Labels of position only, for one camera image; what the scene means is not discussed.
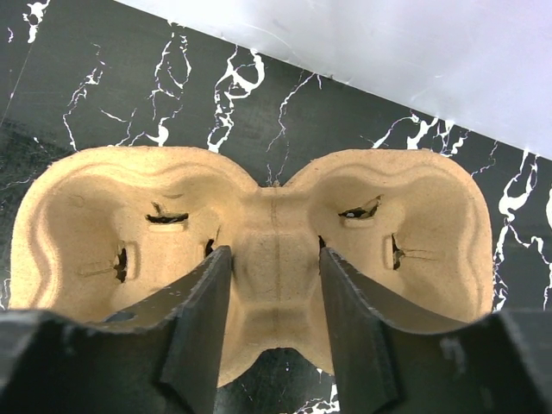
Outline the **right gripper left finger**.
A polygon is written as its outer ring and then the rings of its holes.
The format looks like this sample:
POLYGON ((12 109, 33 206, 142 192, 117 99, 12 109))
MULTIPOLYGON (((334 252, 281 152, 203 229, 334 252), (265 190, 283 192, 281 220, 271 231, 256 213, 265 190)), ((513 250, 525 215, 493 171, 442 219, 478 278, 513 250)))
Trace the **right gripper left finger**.
POLYGON ((232 273, 221 246, 190 273, 99 323, 1 315, 4 413, 210 413, 232 273))

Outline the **pulp cup carrier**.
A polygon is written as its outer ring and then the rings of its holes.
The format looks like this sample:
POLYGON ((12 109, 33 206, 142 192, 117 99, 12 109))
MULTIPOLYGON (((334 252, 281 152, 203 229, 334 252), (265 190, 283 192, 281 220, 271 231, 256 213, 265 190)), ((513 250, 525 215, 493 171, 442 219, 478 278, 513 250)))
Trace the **pulp cup carrier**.
POLYGON ((492 309, 492 231, 474 179, 429 150, 353 149, 262 187, 195 147, 98 147, 54 162, 16 213, 13 309, 97 322, 232 252, 218 382, 270 348, 331 372, 319 251, 469 323, 492 309))

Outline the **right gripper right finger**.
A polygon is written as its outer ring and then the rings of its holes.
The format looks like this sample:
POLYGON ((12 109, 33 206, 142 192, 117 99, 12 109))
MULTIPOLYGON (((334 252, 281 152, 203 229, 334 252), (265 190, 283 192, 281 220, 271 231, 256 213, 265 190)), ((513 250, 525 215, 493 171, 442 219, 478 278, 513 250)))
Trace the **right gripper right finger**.
POLYGON ((344 413, 548 413, 551 314, 503 310, 464 323, 319 256, 344 413))

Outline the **black marble pattern mat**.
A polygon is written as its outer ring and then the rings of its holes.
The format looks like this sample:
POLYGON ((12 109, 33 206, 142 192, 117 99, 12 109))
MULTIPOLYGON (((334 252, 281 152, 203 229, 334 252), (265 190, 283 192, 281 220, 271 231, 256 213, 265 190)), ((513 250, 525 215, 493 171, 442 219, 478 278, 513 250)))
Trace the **black marble pattern mat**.
MULTIPOLYGON (((470 174, 486 201, 486 315, 551 314, 549 160, 115 1, 4 1, 1 12, 1 315, 61 315, 9 305, 16 213, 54 162, 98 147, 200 148, 262 187, 344 150, 440 154, 470 174), (6 17, 15 12, 19 22, 6 17)), ((97 322, 68 318, 99 323, 116 312, 97 322)), ((334 367, 270 348, 228 384, 217 379, 210 413, 344 412, 334 367)))

